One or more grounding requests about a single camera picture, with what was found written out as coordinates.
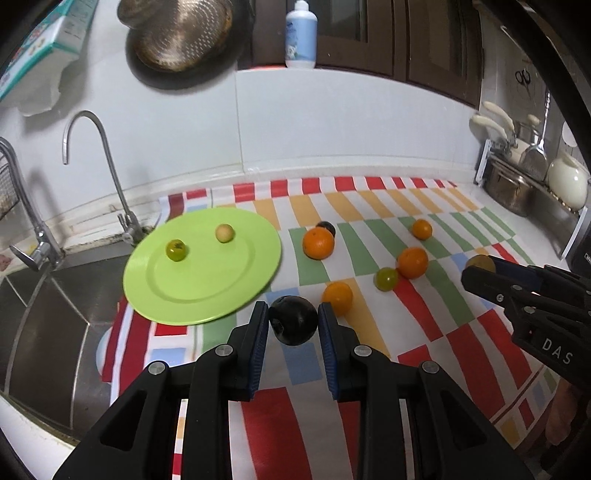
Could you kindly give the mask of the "person right hand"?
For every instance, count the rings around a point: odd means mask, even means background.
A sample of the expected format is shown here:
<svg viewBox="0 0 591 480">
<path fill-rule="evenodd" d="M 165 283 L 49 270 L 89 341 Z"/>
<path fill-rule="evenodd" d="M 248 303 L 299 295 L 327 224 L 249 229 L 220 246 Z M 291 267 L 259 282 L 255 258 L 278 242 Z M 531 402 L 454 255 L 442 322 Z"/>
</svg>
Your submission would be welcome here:
<svg viewBox="0 0 591 480">
<path fill-rule="evenodd" d="M 586 395 L 567 380 L 559 380 L 545 427 L 547 444 L 558 446 L 571 433 L 572 423 Z"/>
</svg>

